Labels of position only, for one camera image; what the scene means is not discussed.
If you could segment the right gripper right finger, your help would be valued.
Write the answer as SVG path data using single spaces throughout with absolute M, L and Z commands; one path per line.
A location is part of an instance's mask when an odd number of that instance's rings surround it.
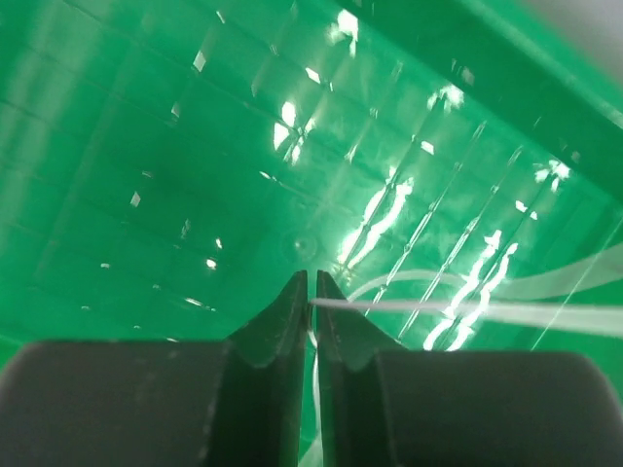
M 604 374 L 569 352 L 409 350 L 320 271 L 327 466 L 618 466 L 622 413 Z

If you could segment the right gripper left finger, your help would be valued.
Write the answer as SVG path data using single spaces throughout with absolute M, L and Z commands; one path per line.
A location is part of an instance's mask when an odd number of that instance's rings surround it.
M 308 276 L 220 341 L 38 341 L 1 374 L 5 466 L 293 466 Z

